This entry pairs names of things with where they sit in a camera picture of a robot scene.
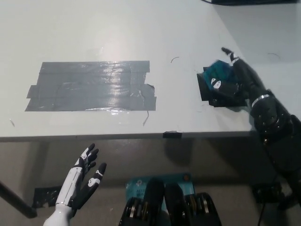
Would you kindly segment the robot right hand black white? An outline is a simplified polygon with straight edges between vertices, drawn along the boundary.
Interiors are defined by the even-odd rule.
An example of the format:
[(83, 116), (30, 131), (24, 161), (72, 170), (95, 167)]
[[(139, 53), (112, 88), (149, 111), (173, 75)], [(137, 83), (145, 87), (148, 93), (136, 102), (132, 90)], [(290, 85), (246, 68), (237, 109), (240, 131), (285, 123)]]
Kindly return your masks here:
[(230, 59), (231, 65), (216, 62), (210, 80), (211, 91), (218, 97), (234, 103), (248, 99), (251, 106), (270, 98), (257, 72), (232, 50), (221, 51)]

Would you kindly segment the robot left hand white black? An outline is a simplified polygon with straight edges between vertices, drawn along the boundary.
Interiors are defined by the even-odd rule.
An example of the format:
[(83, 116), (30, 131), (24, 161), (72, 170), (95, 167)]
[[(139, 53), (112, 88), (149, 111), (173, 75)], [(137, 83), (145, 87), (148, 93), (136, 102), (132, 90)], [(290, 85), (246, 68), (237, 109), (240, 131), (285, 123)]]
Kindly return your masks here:
[(79, 156), (74, 166), (69, 170), (62, 185), (56, 204), (70, 207), (72, 210), (79, 210), (89, 200), (105, 173), (107, 164), (101, 163), (93, 176), (87, 183), (83, 183), (87, 173), (96, 165), (96, 158), (99, 150), (92, 143)]

